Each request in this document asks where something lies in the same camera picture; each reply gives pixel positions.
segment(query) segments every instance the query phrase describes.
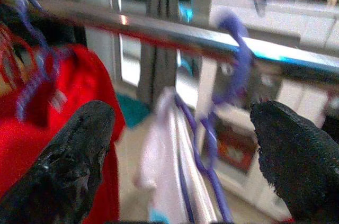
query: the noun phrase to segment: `clothes drying rack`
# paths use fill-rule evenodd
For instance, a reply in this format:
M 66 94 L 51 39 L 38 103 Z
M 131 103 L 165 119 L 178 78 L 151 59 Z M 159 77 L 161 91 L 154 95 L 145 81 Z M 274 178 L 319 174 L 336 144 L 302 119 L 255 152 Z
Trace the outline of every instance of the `clothes drying rack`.
M 192 56 L 233 62 L 236 42 L 225 32 L 169 22 L 146 16 L 120 14 L 110 8 L 66 0 L 37 0 L 42 11 L 30 10 L 62 22 L 91 26 L 115 34 L 139 38 L 142 42 L 180 49 Z M 16 0 L 0 0 L 15 7 Z M 315 85 L 339 93 L 339 59 L 297 50 L 265 41 L 244 38 L 259 71 Z

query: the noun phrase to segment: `red clothing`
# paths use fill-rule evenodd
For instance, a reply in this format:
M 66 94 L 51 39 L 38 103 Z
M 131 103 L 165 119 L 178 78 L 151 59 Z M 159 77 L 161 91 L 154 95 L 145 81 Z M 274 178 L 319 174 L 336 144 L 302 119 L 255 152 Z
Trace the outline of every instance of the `red clothing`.
M 119 218 L 118 167 L 114 142 L 125 125 L 110 77 L 97 55 L 81 45 L 69 46 L 75 53 L 61 61 L 60 74 L 44 83 L 27 108 L 24 123 L 15 118 L 15 102 L 20 90 L 0 97 L 0 197 L 34 163 L 53 136 L 83 104 L 104 101 L 115 110 L 111 150 L 103 166 L 103 182 L 84 224 L 104 223 Z M 56 90 L 67 98 L 58 112 L 50 104 Z

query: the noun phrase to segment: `purple hanger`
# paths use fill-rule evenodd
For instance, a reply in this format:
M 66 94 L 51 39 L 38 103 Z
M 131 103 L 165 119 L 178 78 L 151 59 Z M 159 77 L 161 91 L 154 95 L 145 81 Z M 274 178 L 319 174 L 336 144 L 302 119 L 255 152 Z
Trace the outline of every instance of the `purple hanger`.
M 233 223 L 233 217 L 228 207 L 224 191 L 214 170 L 214 164 L 218 158 L 218 144 L 215 131 L 215 121 L 217 116 L 215 114 L 215 107 L 225 103 L 232 103 L 239 93 L 245 89 L 249 77 L 249 71 L 251 69 L 252 56 L 250 49 L 247 47 L 242 38 L 248 36 L 247 30 L 236 15 L 233 13 L 227 14 L 220 22 L 219 28 L 228 30 L 230 35 L 238 42 L 239 52 L 235 53 L 235 57 L 238 60 L 238 65 L 235 68 L 235 72 L 231 78 L 229 87 L 223 94 L 212 97 L 213 104 L 208 116 L 200 119 L 200 122 L 205 127 L 207 134 L 207 147 L 209 156 L 209 162 L 207 163 L 207 166 L 204 166 L 199 154 L 197 142 L 197 122 L 195 121 L 187 105 L 183 102 L 178 94 L 175 96 L 175 103 L 183 110 L 183 113 L 185 114 L 193 131 L 193 152 L 195 164 L 197 165 L 198 170 L 203 175 L 205 175 L 212 184 L 224 222 Z
M 30 34 L 35 37 L 40 44 L 40 53 L 37 55 L 37 64 L 38 64 L 38 72 L 35 73 L 32 78 L 27 83 L 25 89 L 19 95 L 16 101 L 16 117 L 20 121 L 25 120 L 25 111 L 28 103 L 33 98 L 35 92 L 38 90 L 39 86 L 45 81 L 55 80 L 59 74 L 60 68 L 60 55 L 58 55 L 53 48 L 50 48 L 47 44 L 46 38 L 43 33 L 34 28 L 28 17 L 28 5 L 29 3 L 33 4 L 34 7 L 42 11 L 42 7 L 38 3 L 37 0 L 17 0 L 17 12 L 21 21 L 30 32 Z M 47 73 L 45 67 L 46 58 L 51 55 L 53 57 L 53 66 L 51 73 Z

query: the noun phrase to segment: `floor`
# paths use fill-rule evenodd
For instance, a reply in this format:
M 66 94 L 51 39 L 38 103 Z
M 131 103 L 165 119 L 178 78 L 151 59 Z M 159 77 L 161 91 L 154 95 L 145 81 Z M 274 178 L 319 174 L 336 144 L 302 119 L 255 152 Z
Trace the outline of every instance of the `floor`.
M 134 129 L 125 129 L 121 140 L 116 144 L 119 160 L 120 220 L 147 220 L 147 205 L 151 192 L 142 191 L 133 185 L 133 175 L 140 157 L 143 139 L 153 117 L 150 116 Z M 225 191 L 235 222 L 274 223 L 265 214 L 256 210 L 240 198 Z

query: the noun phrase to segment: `chrome bar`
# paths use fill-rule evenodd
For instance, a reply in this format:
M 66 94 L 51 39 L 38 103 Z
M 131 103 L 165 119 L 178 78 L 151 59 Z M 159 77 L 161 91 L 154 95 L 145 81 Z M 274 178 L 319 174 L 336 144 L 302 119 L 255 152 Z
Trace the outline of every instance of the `chrome bar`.
M 15 6 L 15 0 L 0 2 Z M 233 61 L 233 51 L 237 50 L 237 44 L 230 35 L 213 29 L 119 14 L 109 8 L 73 1 L 38 2 L 44 10 L 44 16 L 73 25 L 92 26 L 115 34 L 125 34 L 166 48 L 181 49 L 193 56 L 202 55 L 230 62 Z M 245 42 L 253 52 L 254 65 L 262 72 L 339 92 L 339 59 L 250 38 L 246 38 Z

